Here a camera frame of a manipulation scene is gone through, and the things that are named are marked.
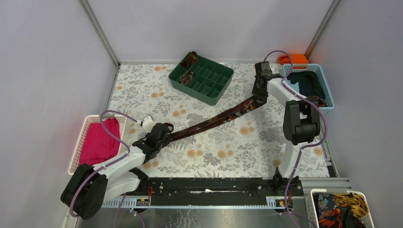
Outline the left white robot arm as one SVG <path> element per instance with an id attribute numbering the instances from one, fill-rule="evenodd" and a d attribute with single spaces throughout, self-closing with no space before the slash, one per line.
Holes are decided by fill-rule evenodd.
<path id="1" fill-rule="evenodd" d="M 108 200 L 127 192 L 144 194 L 147 183 L 132 169 L 155 158 L 171 142 L 172 131 L 172 124 L 156 123 L 127 152 L 94 166 L 79 165 L 60 196 L 61 202 L 69 207 L 70 215 L 87 220 Z"/>

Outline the dark red patterned tie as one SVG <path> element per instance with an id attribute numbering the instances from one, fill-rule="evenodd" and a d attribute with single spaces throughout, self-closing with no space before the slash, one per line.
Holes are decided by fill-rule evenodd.
<path id="1" fill-rule="evenodd" d="M 172 141 L 174 142 L 183 138 L 187 138 L 233 121 L 234 119 L 257 109 L 266 103 L 267 97 L 252 96 L 242 103 L 236 105 L 235 107 L 228 109 L 202 123 L 171 134 Z"/>

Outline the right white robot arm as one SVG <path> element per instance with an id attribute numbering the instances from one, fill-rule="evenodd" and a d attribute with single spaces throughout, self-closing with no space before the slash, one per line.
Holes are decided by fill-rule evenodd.
<path id="1" fill-rule="evenodd" d="M 291 88 L 279 74 L 274 74 L 268 61 L 255 64 L 255 82 L 252 94 L 266 101 L 275 97 L 285 108 L 283 134 L 287 140 L 285 155 L 273 176 L 273 191 L 280 196 L 291 190 L 297 177 L 302 150 L 320 133 L 320 111 L 314 98 L 306 98 Z"/>

